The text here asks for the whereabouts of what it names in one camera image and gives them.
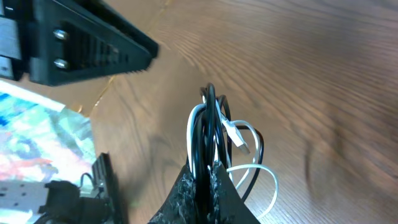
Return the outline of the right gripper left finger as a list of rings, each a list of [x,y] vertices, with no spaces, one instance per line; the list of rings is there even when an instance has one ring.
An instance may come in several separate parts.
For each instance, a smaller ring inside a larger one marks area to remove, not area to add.
[[[159,45],[104,1],[1,0],[1,77],[60,86],[147,70]]]

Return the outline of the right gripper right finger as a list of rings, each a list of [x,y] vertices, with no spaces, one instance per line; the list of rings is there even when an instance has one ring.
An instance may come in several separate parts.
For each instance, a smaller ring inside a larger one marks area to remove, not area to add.
[[[206,187],[199,186],[185,164],[165,202],[148,223],[255,224],[259,222],[241,200],[221,163],[215,163],[208,172],[206,183],[208,184]]]

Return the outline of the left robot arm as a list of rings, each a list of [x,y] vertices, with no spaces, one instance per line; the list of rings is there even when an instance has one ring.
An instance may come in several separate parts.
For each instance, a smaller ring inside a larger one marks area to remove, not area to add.
[[[66,180],[46,183],[47,198],[39,207],[40,218],[35,223],[127,224],[127,210],[108,153],[98,156],[92,172],[84,173],[80,178],[83,182],[87,176],[91,181],[93,190],[88,196],[82,195],[82,186]]]

